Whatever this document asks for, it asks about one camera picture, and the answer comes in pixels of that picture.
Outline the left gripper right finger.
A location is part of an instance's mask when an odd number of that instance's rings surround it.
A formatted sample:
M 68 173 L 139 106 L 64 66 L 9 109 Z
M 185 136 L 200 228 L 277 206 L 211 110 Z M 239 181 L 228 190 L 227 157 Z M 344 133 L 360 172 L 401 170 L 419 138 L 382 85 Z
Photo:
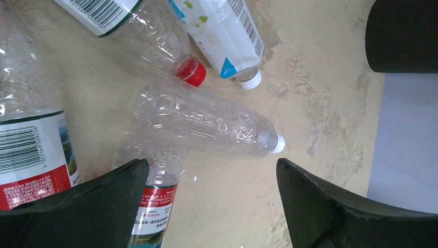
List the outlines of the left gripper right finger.
M 437 215 L 367 199 L 301 168 L 276 164 L 294 247 L 437 247 Z

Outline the clear unlabelled bottle white cap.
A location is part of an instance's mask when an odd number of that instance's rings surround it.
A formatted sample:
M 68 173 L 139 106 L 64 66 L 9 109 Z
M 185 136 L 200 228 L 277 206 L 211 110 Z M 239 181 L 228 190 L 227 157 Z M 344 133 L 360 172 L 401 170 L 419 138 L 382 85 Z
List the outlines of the clear unlabelled bottle white cap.
M 174 76 L 145 84 L 132 111 L 138 133 L 168 145 L 251 157 L 277 154 L 286 146 L 267 117 Z

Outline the red label bottle red cap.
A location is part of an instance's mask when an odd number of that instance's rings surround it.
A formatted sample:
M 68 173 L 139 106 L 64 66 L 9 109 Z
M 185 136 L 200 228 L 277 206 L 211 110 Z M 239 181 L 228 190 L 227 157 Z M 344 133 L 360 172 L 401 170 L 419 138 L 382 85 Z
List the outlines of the red label bottle red cap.
M 170 1 L 56 1 L 109 47 L 146 68 L 193 85 L 206 69 Z

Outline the white label clear bottle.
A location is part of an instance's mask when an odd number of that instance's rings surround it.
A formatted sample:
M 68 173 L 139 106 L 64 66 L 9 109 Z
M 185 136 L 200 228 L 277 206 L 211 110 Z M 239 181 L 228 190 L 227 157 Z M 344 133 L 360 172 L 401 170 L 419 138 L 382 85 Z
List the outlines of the white label clear bottle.
M 169 3 L 220 78 L 247 90 L 261 83 L 264 44 L 244 0 Z

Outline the black ribbed waste bin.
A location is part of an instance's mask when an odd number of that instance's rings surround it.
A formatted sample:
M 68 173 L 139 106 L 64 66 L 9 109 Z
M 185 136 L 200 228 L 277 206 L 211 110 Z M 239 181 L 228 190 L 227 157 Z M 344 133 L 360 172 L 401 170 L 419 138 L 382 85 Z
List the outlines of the black ribbed waste bin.
M 437 73 L 437 1 L 375 1 L 365 50 L 374 72 Z

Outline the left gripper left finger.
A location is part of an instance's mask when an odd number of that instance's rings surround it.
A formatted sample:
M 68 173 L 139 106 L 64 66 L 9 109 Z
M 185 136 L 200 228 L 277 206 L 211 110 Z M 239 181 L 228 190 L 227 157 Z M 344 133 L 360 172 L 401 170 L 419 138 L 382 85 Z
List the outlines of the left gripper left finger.
M 93 180 L 1 212 L 1 247 L 127 247 L 149 174 L 134 159 Z

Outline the red and blue label bottle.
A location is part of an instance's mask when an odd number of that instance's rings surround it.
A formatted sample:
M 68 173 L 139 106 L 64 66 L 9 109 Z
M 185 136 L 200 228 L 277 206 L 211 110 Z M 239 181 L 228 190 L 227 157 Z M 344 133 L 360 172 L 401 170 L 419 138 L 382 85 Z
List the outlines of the red and blue label bottle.
M 80 182 L 60 90 L 39 42 L 1 1 L 1 209 Z

